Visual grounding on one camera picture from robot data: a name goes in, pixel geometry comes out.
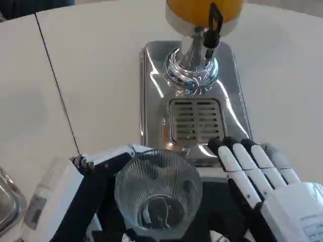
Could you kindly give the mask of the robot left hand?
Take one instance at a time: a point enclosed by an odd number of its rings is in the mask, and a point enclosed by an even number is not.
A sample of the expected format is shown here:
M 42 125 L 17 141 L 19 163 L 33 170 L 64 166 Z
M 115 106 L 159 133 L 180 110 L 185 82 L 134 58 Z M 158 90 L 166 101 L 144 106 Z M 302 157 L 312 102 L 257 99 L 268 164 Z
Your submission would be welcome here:
M 131 144 L 54 160 L 28 205 L 22 241 L 99 241 L 103 229 L 97 212 L 114 186 L 109 179 L 148 150 Z

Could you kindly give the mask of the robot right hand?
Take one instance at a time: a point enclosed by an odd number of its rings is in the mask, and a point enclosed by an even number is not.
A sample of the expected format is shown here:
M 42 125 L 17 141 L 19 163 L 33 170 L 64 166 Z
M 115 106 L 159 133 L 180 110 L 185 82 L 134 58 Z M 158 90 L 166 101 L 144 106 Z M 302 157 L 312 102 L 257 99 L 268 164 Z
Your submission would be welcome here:
M 301 181 L 270 144 L 225 137 L 212 138 L 207 146 L 246 218 L 246 241 L 322 241 L 321 184 Z

